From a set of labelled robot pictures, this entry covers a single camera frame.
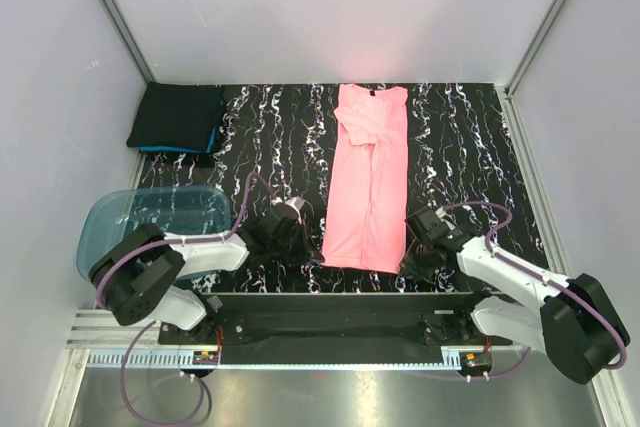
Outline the pink t shirt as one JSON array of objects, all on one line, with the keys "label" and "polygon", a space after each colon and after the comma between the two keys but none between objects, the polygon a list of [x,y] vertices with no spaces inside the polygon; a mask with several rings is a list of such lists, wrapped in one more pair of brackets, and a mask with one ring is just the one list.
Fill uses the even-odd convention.
[{"label": "pink t shirt", "polygon": [[408,90],[339,87],[324,264],[396,274],[406,252]]}]

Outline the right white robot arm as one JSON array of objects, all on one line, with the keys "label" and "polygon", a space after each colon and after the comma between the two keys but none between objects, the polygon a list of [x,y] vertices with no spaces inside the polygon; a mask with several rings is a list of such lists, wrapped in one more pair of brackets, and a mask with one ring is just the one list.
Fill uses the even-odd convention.
[{"label": "right white robot arm", "polygon": [[448,220],[448,211],[423,207],[407,218],[415,243],[401,263],[401,275],[418,280],[447,267],[494,290],[472,293],[439,326],[428,326],[429,339],[510,340],[544,354],[581,385],[625,365],[630,336],[597,279],[554,273],[502,249],[497,233],[507,221],[481,234]]}]

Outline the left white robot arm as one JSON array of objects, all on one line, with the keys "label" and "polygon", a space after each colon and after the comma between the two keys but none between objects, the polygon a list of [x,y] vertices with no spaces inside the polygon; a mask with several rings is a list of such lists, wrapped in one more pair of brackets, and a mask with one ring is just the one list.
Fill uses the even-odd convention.
[{"label": "left white robot arm", "polygon": [[301,215],[303,205],[299,197],[275,202],[263,215],[209,235],[178,235],[146,223],[82,276],[96,288],[101,307],[119,325],[160,320],[203,343],[214,335],[216,319],[195,293],[175,283],[215,270],[233,272],[254,259],[322,263],[324,256]]}]

